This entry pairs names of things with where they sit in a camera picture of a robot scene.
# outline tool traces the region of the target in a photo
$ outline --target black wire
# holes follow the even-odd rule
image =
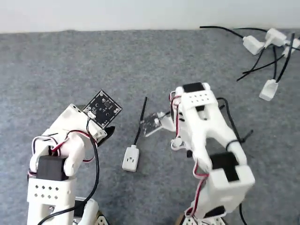
[[[148,98],[145,97],[145,99],[144,99],[144,104],[142,105],[142,112],[141,112],[141,117],[140,117],[140,121],[139,121],[140,123],[141,123],[141,121],[142,121],[143,118],[144,118],[145,109],[146,109],[146,104],[147,104],[147,99],[148,99]],[[139,128],[138,128],[137,133],[136,133],[136,136],[135,136],[135,141],[133,142],[134,145],[136,145],[137,140],[139,139],[140,133],[141,133],[141,126],[140,126],[140,124],[139,124]]]
[[[277,75],[277,53],[276,53],[276,46],[273,45],[273,53],[274,53],[274,75],[273,75],[273,79],[276,79],[276,75]]]
[[[268,67],[269,65],[272,65],[272,64],[278,62],[278,61],[281,60],[283,57],[284,57],[284,55],[281,55],[281,56],[280,56],[278,59],[276,59],[275,61],[270,62],[270,63],[268,63],[268,64],[266,64],[266,65],[264,65],[264,66],[262,66],[262,67],[259,67],[259,68],[253,69],[253,70],[249,70],[249,71],[245,71],[245,72],[243,72],[243,74],[246,74],[246,73],[248,73],[248,72],[251,72],[251,73],[252,73],[252,72],[254,72],[254,71],[257,71],[257,70],[266,68],[266,67]]]
[[[51,135],[41,135],[41,137],[49,137],[49,136],[51,136]],[[49,140],[53,140],[56,143],[56,145],[58,145],[58,142],[54,137],[43,140],[43,141],[49,141]],[[36,141],[37,141],[37,139],[33,141],[33,154],[36,153]]]
[[[89,122],[90,122],[90,118],[88,119],[88,122],[86,124],[86,129],[87,129],[87,132],[90,136],[90,142],[92,143],[92,146],[93,146],[93,149],[94,149],[94,154],[95,154],[95,159],[96,159],[96,179],[95,179],[94,187],[93,187],[92,191],[90,192],[90,194],[86,197],[86,199],[83,200],[82,202],[80,202],[80,204],[78,204],[74,207],[71,207],[69,209],[66,209],[66,210],[62,210],[62,211],[59,211],[59,212],[52,213],[49,216],[46,216],[44,219],[42,219],[38,223],[38,225],[42,225],[46,220],[48,220],[50,218],[53,218],[54,216],[58,216],[58,215],[61,215],[63,213],[71,212],[71,211],[74,211],[74,210],[84,206],[92,198],[92,196],[94,195],[94,193],[97,189],[97,186],[98,186],[98,183],[99,183],[99,175],[100,175],[100,163],[99,163],[99,156],[98,156],[98,152],[97,152],[97,147],[95,145],[95,141],[94,141],[92,135],[89,132],[89,127],[88,127]]]
[[[261,28],[255,28],[255,27],[242,27],[242,28],[235,28],[235,30],[259,30],[262,32],[268,32],[265,29],[261,29]]]
[[[261,59],[261,57],[263,55],[264,50],[265,50],[265,48],[262,49],[261,53],[259,54],[259,56],[258,56],[255,64],[253,65],[253,67],[251,68],[250,71],[252,71],[256,67],[256,65],[258,64],[259,60]],[[244,74],[243,76],[241,76],[240,78],[238,78],[236,81],[239,81],[239,80],[243,79],[244,77],[248,76],[250,73],[251,72],[248,72],[248,73]]]
[[[237,130],[235,124],[234,124],[233,118],[231,116],[231,113],[230,113],[230,110],[229,110],[228,101],[224,97],[218,97],[217,100],[223,100],[224,101],[225,107],[226,107],[227,116],[228,116],[228,119],[229,119],[229,121],[231,123],[233,132],[236,135],[238,141],[240,143],[244,143],[253,134],[253,130],[250,130],[244,138],[241,138],[240,134],[239,134],[239,132],[238,132],[238,130]]]
[[[294,38],[295,38],[295,33],[293,33],[292,36],[291,36],[291,46],[293,45]],[[283,73],[285,72],[285,69],[286,69],[286,67],[287,67],[287,64],[288,64],[289,61],[290,61],[291,54],[292,54],[292,48],[289,48],[289,53],[287,54],[287,57],[286,57],[286,60],[285,60],[285,64],[283,65],[283,68],[282,68],[282,70],[281,70],[281,72],[280,72],[280,74],[279,74],[279,77],[278,77],[277,80],[276,80],[276,83],[278,83],[278,82],[281,80],[282,75],[283,75]]]
[[[239,205],[239,211],[240,211],[240,218],[241,220],[243,221],[244,225],[247,225],[245,219],[244,219],[244,216],[243,216],[243,211],[242,211],[242,203],[240,203]]]
[[[237,28],[237,30],[258,30],[258,31],[262,31],[264,33],[267,33],[268,31],[265,29],[261,29],[261,28],[254,28],[254,27],[244,27],[244,28]],[[277,75],[277,53],[276,53],[276,47],[275,45],[273,45],[273,54],[274,54],[274,74],[273,74],[273,79],[276,79],[276,75]]]
[[[232,33],[232,34],[234,34],[234,35],[240,37],[240,38],[243,38],[243,36],[242,36],[241,34],[235,32],[235,31],[233,31],[233,30],[231,30],[231,29],[228,29],[228,28],[226,28],[226,27],[219,27],[219,26],[200,26],[199,28],[200,28],[200,29],[201,29],[201,28],[218,28],[218,29],[226,30],[226,31],[228,31],[228,32],[230,32],[230,33]]]

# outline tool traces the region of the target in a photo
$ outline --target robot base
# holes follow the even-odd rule
[[[221,217],[196,220],[194,218],[186,218],[184,214],[178,217],[175,225],[228,225]]]

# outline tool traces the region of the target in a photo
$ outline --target cable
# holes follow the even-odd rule
[[[147,97],[144,99],[144,104],[142,105],[142,112],[141,112],[141,117],[140,117],[140,122],[144,119],[144,114],[145,114],[145,109],[146,109],[146,104],[147,104]],[[135,136],[135,141],[133,142],[133,145],[136,145],[137,140],[139,139],[141,133],[141,126],[139,124],[139,128],[137,130],[136,136]]]
[[[37,139],[39,138],[47,138],[45,141],[49,141],[49,140],[52,140],[55,142],[55,144],[57,145],[58,142],[56,141],[56,139],[54,137],[51,137],[51,136],[48,136],[48,135],[40,135],[40,136],[37,136],[35,138],[33,138],[32,140],[32,143],[31,143],[31,151],[32,151],[32,155],[34,155],[36,153],[36,141]]]
[[[195,203],[194,203],[194,206],[193,207],[189,207],[185,211],[185,213],[184,213],[185,217],[190,218],[190,217],[194,216],[194,214],[196,212],[196,209],[197,209],[197,206],[198,206],[198,201],[199,201],[200,192],[202,190],[202,186],[203,186],[204,182],[206,181],[206,179],[208,178],[208,176],[209,176],[209,174],[205,174],[204,178],[199,181],[199,184],[198,184],[198,187],[197,187],[197,190],[196,190],[196,194],[195,194]]]
[[[274,75],[273,75],[273,79],[276,79],[277,76],[277,53],[276,53],[276,47],[275,45],[273,45],[273,53],[274,53]]]
[[[240,38],[243,38],[243,36],[242,36],[241,34],[238,34],[237,32],[235,32],[235,31],[233,31],[233,30],[231,30],[231,29],[228,29],[228,28],[226,28],[226,27],[219,27],[219,26],[200,26],[199,28],[200,28],[200,29],[201,29],[201,28],[218,28],[218,29],[226,30],[226,31],[228,31],[228,32],[230,32],[230,33],[232,33],[232,34],[234,34],[234,35],[240,37]]]
[[[270,62],[270,63],[268,63],[268,64],[266,64],[266,65],[264,65],[264,66],[262,66],[262,67],[259,67],[259,68],[253,69],[253,70],[249,70],[249,71],[245,71],[245,72],[243,72],[243,74],[246,74],[246,73],[248,73],[248,72],[251,72],[251,73],[252,73],[252,72],[254,72],[254,71],[257,71],[257,70],[266,68],[266,67],[268,67],[269,65],[272,65],[272,64],[278,62],[278,61],[281,60],[283,57],[284,57],[284,55],[281,55],[281,56],[280,56],[278,59],[276,59],[275,61]]]
[[[63,213],[71,212],[71,211],[74,211],[74,210],[84,206],[92,198],[92,196],[94,195],[94,193],[97,189],[97,186],[98,186],[98,183],[99,183],[99,175],[100,175],[100,163],[99,163],[99,156],[98,156],[98,152],[97,152],[97,146],[95,145],[95,141],[94,141],[92,135],[89,132],[89,122],[90,122],[90,118],[88,118],[88,121],[87,121],[87,124],[86,124],[86,129],[87,129],[87,132],[89,134],[90,142],[93,146],[95,159],[96,159],[96,179],[95,179],[94,187],[93,187],[92,191],[90,192],[90,194],[86,197],[86,199],[83,200],[82,202],[80,202],[80,204],[78,204],[74,207],[71,207],[69,209],[66,209],[66,210],[62,210],[62,211],[59,211],[59,212],[52,213],[49,216],[42,219],[38,223],[38,225],[42,225],[46,220],[49,220],[49,219],[53,218],[54,216],[58,216],[58,215],[61,215]]]
[[[261,28],[255,28],[255,27],[242,27],[242,28],[235,28],[235,30],[259,30],[259,31],[262,31],[262,32],[268,32],[267,30],[265,29],[261,29]]]
[[[242,203],[239,205],[239,211],[240,211],[240,218],[243,221],[244,225],[247,225],[244,216],[243,216],[243,211],[242,211]]]
[[[259,56],[258,56],[258,58],[257,58],[257,60],[256,60],[256,62],[255,62],[255,64],[254,64],[254,66],[251,68],[250,71],[252,71],[252,70],[256,67],[256,65],[258,64],[259,60],[261,59],[261,57],[262,57],[262,55],[263,55],[264,50],[265,50],[265,48],[262,49],[262,51],[261,51],[261,53],[259,54]],[[241,80],[241,79],[243,79],[244,77],[248,76],[250,73],[251,73],[251,72],[248,72],[248,73],[244,74],[243,76],[241,76],[240,78],[238,78],[236,81],[238,82],[239,80]]]
[[[295,33],[292,33],[292,35],[291,35],[291,46],[293,45],[294,38],[295,38]],[[281,80],[281,77],[282,77],[283,73],[285,72],[287,64],[290,61],[291,54],[292,54],[292,48],[289,48],[289,53],[287,54],[287,57],[286,57],[286,60],[285,60],[285,64],[283,65],[283,68],[282,68],[282,70],[281,70],[281,72],[279,74],[279,77],[276,80],[276,83],[278,83]]]
[[[230,121],[230,123],[231,123],[233,132],[235,133],[235,135],[236,135],[238,141],[239,141],[240,143],[246,142],[246,140],[253,134],[253,130],[251,129],[251,130],[246,134],[246,136],[245,136],[244,138],[241,138],[241,137],[240,137],[240,134],[239,134],[239,132],[238,132],[236,126],[235,126],[235,123],[234,123],[234,121],[233,121],[233,118],[232,118],[232,116],[231,116],[231,113],[230,113],[230,111],[229,111],[229,104],[228,104],[228,101],[227,101],[226,98],[224,98],[224,97],[218,97],[217,100],[223,100],[223,101],[224,101],[228,119],[229,119],[229,121]]]

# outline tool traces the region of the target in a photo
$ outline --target white plug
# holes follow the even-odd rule
[[[264,42],[260,42],[255,37],[250,35],[243,38],[243,45],[253,55],[257,55],[263,49]]]
[[[266,34],[266,43],[265,48],[268,47],[270,44],[276,45],[278,47],[281,47],[285,44],[286,41],[286,35],[281,33],[280,31],[271,28],[268,30]]]
[[[139,160],[140,151],[136,148],[136,145],[131,145],[125,151],[122,169],[126,171],[135,172],[137,168],[137,162]]]
[[[259,94],[259,97],[269,102],[274,98],[277,88],[278,83],[276,83],[276,80],[267,80]]]
[[[293,48],[298,48],[300,46],[300,40],[299,39],[294,39],[293,43],[292,43]],[[283,51],[283,55],[285,55],[285,57],[287,57],[288,53],[290,50],[290,46],[285,47],[285,50]]]

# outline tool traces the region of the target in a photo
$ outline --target electronic component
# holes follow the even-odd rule
[[[37,178],[57,181],[68,179],[64,172],[65,161],[65,158],[41,156],[38,161]]]
[[[160,129],[162,127],[160,122],[161,118],[162,117],[159,117],[157,113],[153,113],[142,120],[140,124],[142,135],[148,137]]]
[[[122,111],[122,108],[103,90],[85,106],[83,112],[104,129]]]

